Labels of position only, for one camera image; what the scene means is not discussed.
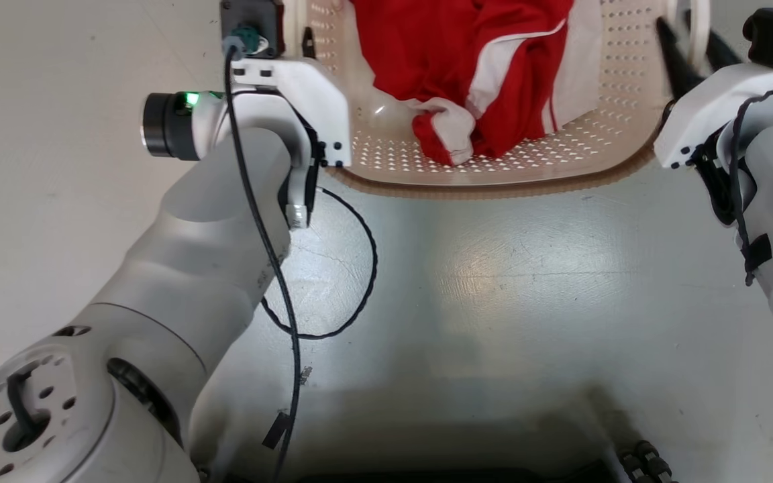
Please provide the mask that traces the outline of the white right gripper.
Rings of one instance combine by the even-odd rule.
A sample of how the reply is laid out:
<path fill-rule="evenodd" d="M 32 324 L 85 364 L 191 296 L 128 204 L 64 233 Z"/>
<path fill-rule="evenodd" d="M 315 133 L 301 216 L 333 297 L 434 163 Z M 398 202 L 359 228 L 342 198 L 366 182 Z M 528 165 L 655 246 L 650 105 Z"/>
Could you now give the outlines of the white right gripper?
<path fill-rule="evenodd" d="M 736 116 L 743 102 L 773 91 L 773 68 L 742 64 L 742 58 L 711 24 L 694 24 L 692 10 L 685 10 L 684 21 L 689 30 L 687 59 L 671 25 L 663 17 L 656 19 L 672 100 L 676 101 L 654 141 L 654 155 L 663 168 L 683 165 L 697 146 Z M 719 71 L 697 85 L 697 72 L 705 63 Z"/>

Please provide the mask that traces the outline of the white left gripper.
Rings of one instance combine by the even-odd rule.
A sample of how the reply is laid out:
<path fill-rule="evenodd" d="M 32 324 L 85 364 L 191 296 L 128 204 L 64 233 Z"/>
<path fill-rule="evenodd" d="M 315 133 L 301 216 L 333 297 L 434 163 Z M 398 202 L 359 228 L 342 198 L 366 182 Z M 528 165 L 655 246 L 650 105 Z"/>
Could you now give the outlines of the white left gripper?
<path fill-rule="evenodd" d="M 316 61 L 311 27 L 303 30 L 304 58 L 234 60 L 234 82 L 239 85 L 276 89 L 326 144 L 325 158 L 331 167 L 352 165 L 352 110 L 335 76 Z"/>

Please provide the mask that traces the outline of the beige perforated plastic laundry basket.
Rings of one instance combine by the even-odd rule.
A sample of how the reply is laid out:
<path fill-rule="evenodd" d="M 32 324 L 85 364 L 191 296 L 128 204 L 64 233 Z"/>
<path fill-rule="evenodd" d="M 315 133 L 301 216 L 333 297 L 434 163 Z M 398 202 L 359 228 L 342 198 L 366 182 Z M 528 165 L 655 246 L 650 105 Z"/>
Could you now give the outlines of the beige perforated plastic laundry basket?
<path fill-rule="evenodd" d="M 374 88 L 348 0 L 283 3 L 289 50 L 303 51 L 303 33 L 310 28 L 317 58 L 340 80 L 352 110 L 352 165 L 328 173 L 369 195 L 448 201 L 591 189 L 634 173 L 653 156 L 670 100 L 656 19 L 675 25 L 691 8 L 686 61 L 695 68 L 705 65 L 711 26 L 711 0 L 597 0 L 603 30 L 593 71 L 595 110 L 504 156 L 479 156 L 452 168 L 421 153 L 411 132 L 411 108 Z"/>

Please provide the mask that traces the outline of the red garment with white stripes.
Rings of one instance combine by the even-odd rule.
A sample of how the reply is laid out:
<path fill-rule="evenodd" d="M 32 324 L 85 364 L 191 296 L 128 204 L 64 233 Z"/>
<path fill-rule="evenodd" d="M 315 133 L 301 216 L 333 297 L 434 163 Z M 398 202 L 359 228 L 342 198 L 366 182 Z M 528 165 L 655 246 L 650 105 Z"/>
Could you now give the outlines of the red garment with white stripes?
<path fill-rule="evenodd" d="M 414 110 L 421 152 L 457 167 L 598 105 L 601 0 L 350 0 L 374 88 Z"/>

